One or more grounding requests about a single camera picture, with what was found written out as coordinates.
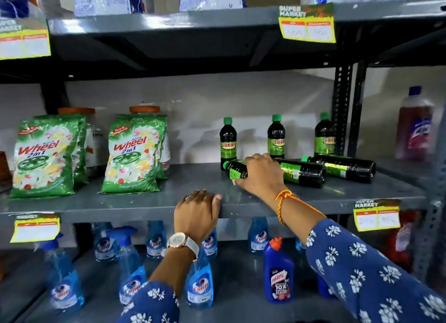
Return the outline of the person's left hand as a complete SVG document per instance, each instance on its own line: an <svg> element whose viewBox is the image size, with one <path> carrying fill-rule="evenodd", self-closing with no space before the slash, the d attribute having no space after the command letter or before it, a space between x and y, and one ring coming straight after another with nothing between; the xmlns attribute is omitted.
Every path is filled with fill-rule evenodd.
<svg viewBox="0 0 446 323"><path fill-rule="evenodd" d="M211 219L211 202L213 193L207 190L196 190L181 199L174 211L174 233L184 233L196 244L211 234L218 219Z"/></svg>

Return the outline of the person's right hand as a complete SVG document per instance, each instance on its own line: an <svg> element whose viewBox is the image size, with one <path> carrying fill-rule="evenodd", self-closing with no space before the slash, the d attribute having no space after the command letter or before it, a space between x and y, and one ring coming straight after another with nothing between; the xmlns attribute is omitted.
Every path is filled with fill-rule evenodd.
<svg viewBox="0 0 446 323"><path fill-rule="evenodd" d="M283 171L280 164L269 154L254 154L244 160L248 170L248 177L252 181L252 190L248 193L257 196L271 209L276 209L276 197L287 190L284 184Z"/></svg>

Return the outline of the dark bottle green cap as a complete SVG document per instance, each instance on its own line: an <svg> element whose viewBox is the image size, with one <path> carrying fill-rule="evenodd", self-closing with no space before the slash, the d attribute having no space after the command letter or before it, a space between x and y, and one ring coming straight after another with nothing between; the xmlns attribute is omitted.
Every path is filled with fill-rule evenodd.
<svg viewBox="0 0 446 323"><path fill-rule="evenodd" d="M315 127L314 154L334 154L335 143L335 124L331 121L329 112L321 112L320 122Z"/></svg>
<svg viewBox="0 0 446 323"><path fill-rule="evenodd" d="M267 153L272 158L285 157L285 128L281 121L281 114L272 115L272 123L267 130Z"/></svg>
<svg viewBox="0 0 446 323"><path fill-rule="evenodd" d="M300 159L275 158L283 171L286 183L313 188L322 188L326 180L326 168L319 163L310 163ZM223 163L223 169L231 180L246 179L248 170L241 160L231 160Z"/></svg>
<svg viewBox="0 0 446 323"><path fill-rule="evenodd" d="M329 176L370 184L376 174L376 163L372 160L337 156L333 154L314 154L304 156L303 162L318 163L326 168Z"/></svg>
<svg viewBox="0 0 446 323"><path fill-rule="evenodd" d="M224 163L237 159L237 132L232 125L231 117L223 118L220 130L220 169L224 170Z"/></svg>

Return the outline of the person's right forearm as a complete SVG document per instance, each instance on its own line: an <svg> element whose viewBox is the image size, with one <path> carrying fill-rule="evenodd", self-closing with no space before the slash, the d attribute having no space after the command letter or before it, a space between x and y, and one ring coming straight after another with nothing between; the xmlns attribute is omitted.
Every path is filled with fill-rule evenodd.
<svg viewBox="0 0 446 323"><path fill-rule="evenodd" d="M446 300L289 191L273 209L306 245L309 266L360 323L446 323Z"/></svg>

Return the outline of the person's left forearm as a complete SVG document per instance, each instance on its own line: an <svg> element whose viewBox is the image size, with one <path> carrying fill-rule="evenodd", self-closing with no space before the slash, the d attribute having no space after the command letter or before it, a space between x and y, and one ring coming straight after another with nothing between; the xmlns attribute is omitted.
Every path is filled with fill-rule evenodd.
<svg viewBox="0 0 446 323"><path fill-rule="evenodd" d="M164 259L124 307L116 323L179 323L179 298L194 258L188 247L168 248Z"/></svg>

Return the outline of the grey metal shelf rack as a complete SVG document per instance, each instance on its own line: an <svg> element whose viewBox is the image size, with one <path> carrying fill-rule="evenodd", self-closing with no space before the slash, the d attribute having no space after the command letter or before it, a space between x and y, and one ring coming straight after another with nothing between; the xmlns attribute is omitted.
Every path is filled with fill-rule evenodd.
<svg viewBox="0 0 446 323"><path fill-rule="evenodd" d="M46 21L50 45L74 44L96 40L109 47L120 46L117 52L135 51L136 44L124 44L128 36L137 36L141 41L151 37L155 45L162 38L177 34L190 36L193 41L201 37L226 37L231 42L230 57L208 57L192 53L194 66L191 73L250 72L263 69L286 69L286 54L270 55L277 43L281 43L279 11L282 6L254 7L238 10L211 10L182 12L168 15L134 14L87 16L81 18L52 18ZM5 192L0 193L0 225L12 225L19 217L31 215L59 215L63 223L79 224L103 220L169 220L176 204L176 196L187 191L207 187L223 195L221 216L224 219L267 216L267 209L259 200L244 192L236 192L223 176L219 163L188 163L172 167L173 176L162 186L160 192L107 196L100 194L101 182L82 187L72 196L56 198L9 200ZM292 186L292 190L303 192L310 205L328 214L348 214L360 196L367 199L400 200L404 208L421 209L427 200L420 187L379 173L375 182L366 185L340 180L328 182L328 187L346 187L346 194L335 195L332 191L315 191L308 187Z"/></svg>
<svg viewBox="0 0 446 323"><path fill-rule="evenodd" d="M338 61L357 63L348 155L357 152L367 68L446 67L446 0L403 0L346 4L352 16L341 37L345 55ZM414 236L412 271L422 282L438 278L436 265L446 258L446 91L434 152L423 162L380 158L378 171L421 188L424 217Z"/></svg>

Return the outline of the clear jar orange lid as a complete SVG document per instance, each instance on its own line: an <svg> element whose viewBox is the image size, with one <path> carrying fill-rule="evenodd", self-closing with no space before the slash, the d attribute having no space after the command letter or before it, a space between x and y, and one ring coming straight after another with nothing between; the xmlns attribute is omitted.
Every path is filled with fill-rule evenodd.
<svg viewBox="0 0 446 323"><path fill-rule="evenodd" d="M62 107L59 115L81 114L86 117L85 170L88 178L101 176L108 159L105 131L96 122L96 109L90 107Z"/></svg>
<svg viewBox="0 0 446 323"><path fill-rule="evenodd" d="M131 113L136 113L136 114L161 115L167 119L167 115L164 112L162 112L160 106L148 105L148 104L130 106L129 111ZM169 143L168 129L166 130L161 150L161 166L164 171L170 168L170 143Z"/></svg>

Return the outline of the green detergent powder packet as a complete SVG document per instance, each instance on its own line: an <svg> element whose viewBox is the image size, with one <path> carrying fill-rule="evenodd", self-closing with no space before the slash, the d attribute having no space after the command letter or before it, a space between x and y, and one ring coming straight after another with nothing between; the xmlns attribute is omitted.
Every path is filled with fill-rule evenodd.
<svg viewBox="0 0 446 323"><path fill-rule="evenodd" d="M159 192L157 173L166 129L164 116L116 115L110 126L109 159L100 193Z"/></svg>
<svg viewBox="0 0 446 323"><path fill-rule="evenodd" d="M168 136L168 126L167 126L167 116L161 114L158 110L151 111L137 111L131 114L116 114L116 119L126 119L130 120L135 117L148 117L148 118L159 118L163 119L165 123L165 132L161 141L160 149L158 150L155 159L157 162L157 180L164 180L168 177L166 176L166 170L170 167L170 148L169 148L169 136Z"/></svg>
<svg viewBox="0 0 446 323"><path fill-rule="evenodd" d="M77 190L82 185L88 184L88 176L86 172L86 116L80 113L74 113L61 115L41 115L35 116L34 118L60 118L67 120L73 119L78 121L77 143L71 155L74 189Z"/></svg>
<svg viewBox="0 0 446 323"><path fill-rule="evenodd" d="M19 123L13 158L13 200L70 196L79 120L47 115Z"/></svg>

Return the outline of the blue toilet cleaner red cap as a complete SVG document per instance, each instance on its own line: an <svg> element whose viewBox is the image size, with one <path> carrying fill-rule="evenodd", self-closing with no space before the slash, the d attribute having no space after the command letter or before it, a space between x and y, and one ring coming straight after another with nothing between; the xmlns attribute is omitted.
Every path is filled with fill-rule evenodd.
<svg viewBox="0 0 446 323"><path fill-rule="evenodd" d="M266 299L282 304L294 299L293 260L282 249L282 237L272 238L264 250L264 290Z"/></svg>

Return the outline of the row of blue spray bottles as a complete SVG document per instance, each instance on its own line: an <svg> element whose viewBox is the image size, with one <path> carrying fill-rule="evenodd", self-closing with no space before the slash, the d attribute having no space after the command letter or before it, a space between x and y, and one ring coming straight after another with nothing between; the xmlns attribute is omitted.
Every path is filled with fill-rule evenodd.
<svg viewBox="0 0 446 323"><path fill-rule="evenodd" d="M75 264L68 261L71 273L51 276L48 286L49 308L54 312L75 314L75 323L114 322L125 306L137 300L136 295L147 296L149 301L164 305L174 301L179 305L180 323L277 323L295 320L295 309L300 298L309 298L309 292L299 286L304 273L281 272L277 267L265 266L265 252L253 254L249 241L217 241L217 255L209 260L200 247L198 261L186 269L186 282L181 294L172 298L172 292L162 285L149 285L162 259L142 260L131 242L137 230L125 226L110 229L114 237L118 264L100 264L95 260Z"/></svg>

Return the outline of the yellow shelf price tag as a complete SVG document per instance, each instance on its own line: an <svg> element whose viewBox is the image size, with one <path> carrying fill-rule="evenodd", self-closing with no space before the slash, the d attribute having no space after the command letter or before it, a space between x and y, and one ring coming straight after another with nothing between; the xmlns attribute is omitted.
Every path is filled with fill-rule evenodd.
<svg viewBox="0 0 446 323"><path fill-rule="evenodd" d="M0 61L35 59L50 55L46 19L0 17Z"/></svg>
<svg viewBox="0 0 446 323"><path fill-rule="evenodd" d="M283 39L335 44L334 4L280 5L278 23Z"/></svg>
<svg viewBox="0 0 446 323"><path fill-rule="evenodd" d="M60 217L56 214L18 215L9 242L15 244L54 240L60 233L60 222Z"/></svg>
<svg viewBox="0 0 446 323"><path fill-rule="evenodd" d="M354 223L359 232L398 229L400 199L360 199L354 202Z"/></svg>

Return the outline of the red cleaner bottle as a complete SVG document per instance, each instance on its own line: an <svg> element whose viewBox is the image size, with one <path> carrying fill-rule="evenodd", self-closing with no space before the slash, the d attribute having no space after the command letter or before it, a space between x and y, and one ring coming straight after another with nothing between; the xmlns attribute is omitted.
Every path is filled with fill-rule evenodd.
<svg viewBox="0 0 446 323"><path fill-rule="evenodd" d="M412 269L412 236L421 218L420 210L399 213L400 227L390 230L383 254L392 262L410 272Z"/></svg>

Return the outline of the pink cleaner bottle blue cap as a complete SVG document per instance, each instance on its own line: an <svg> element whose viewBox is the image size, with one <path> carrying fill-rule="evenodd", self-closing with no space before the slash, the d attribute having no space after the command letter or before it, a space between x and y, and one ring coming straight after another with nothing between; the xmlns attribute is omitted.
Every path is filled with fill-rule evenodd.
<svg viewBox="0 0 446 323"><path fill-rule="evenodd" d="M427 159L433 107L429 98L422 94L422 86L410 87L399 109L396 159L415 162Z"/></svg>

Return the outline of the brown container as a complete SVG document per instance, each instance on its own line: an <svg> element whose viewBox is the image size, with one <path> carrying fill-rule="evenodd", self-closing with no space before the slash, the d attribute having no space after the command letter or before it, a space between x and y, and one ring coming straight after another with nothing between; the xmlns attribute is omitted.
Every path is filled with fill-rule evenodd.
<svg viewBox="0 0 446 323"><path fill-rule="evenodd" d="M0 151L0 194L12 187L12 173L9 169L6 153Z"/></svg>

